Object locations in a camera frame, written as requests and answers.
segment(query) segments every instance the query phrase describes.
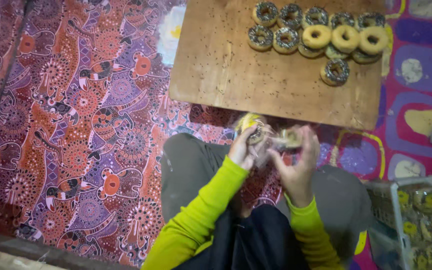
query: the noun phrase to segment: person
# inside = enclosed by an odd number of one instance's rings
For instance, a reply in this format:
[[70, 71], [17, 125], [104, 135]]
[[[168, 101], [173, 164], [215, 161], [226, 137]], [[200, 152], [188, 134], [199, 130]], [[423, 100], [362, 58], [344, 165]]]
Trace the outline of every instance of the person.
[[324, 165], [316, 170], [317, 135], [309, 126], [294, 128], [302, 136], [296, 165], [286, 165], [277, 151], [268, 150], [285, 199], [241, 217], [232, 202], [255, 162], [246, 142], [255, 130], [246, 129], [231, 146], [187, 133], [165, 142], [161, 201], [166, 225], [143, 270], [344, 268], [371, 221], [364, 186], [342, 169]]

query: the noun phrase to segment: left hand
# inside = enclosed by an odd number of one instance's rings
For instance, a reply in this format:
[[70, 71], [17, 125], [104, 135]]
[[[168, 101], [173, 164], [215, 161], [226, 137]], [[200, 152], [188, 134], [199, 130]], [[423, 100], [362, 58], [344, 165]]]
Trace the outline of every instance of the left hand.
[[255, 156], [249, 153], [247, 139], [256, 131], [257, 124], [245, 129], [231, 144], [227, 157], [239, 167], [249, 171], [255, 163]]

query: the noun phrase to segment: right hand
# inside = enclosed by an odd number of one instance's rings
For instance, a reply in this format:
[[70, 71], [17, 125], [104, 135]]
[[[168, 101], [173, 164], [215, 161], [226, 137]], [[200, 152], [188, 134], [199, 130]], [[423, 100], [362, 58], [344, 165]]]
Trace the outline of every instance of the right hand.
[[287, 166], [277, 151], [273, 149], [267, 151], [281, 175], [281, 184], [291, 203], [298, 208], [303, 208], [313, 200], [311, 175], [316, 169], [320, 145], [318, 136], [308, 125], [301, 128], [293, 127], [292, 129], [302, 137], [301, 157], [296, 165]]

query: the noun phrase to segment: floor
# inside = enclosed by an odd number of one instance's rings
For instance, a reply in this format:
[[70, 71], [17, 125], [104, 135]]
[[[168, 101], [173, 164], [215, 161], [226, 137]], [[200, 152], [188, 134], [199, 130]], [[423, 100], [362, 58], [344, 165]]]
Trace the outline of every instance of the floor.
[[[168, 97], [158, 26], [184, 3], [0, 0], [0, 233], [141, 266], [164, 225], [164, 141], [231, 144], [239, 115]], [[362, 180], [432, 175], [432, 0], [387, 3], [376, 129], [317, 127], [318, 165]], [[275, 204], [275, 172], [252, 177], [243, 198]], [[351, 268], [375, 269], [369, 245]]]

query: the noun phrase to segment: hand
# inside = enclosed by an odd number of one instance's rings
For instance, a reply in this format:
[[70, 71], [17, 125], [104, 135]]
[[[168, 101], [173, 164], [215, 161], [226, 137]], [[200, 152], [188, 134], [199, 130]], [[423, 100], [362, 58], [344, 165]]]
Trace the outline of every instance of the hand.
[[273, 149], [267, 151], [273, 158], [274, 165], [281, 175], [281, 184], [291, 203], [298, 208], [303, 208], [313, 200], [311, 175], [316, 169], [319, 157], [319, 141], [318, 136], [307, 125], [301, 128], [293, 127], [292, 129], [302, 137], [301, 157], [295, 166], [286, 166], [277, 151]]
[[255, 156], [249, 153], [246, 140], [256, 131], [256, 127], [257, 125], [254, 124], [239, 134], [233, 144], [231, 144], [227, 155], [232, 162], [247, 171], [253, 167]]

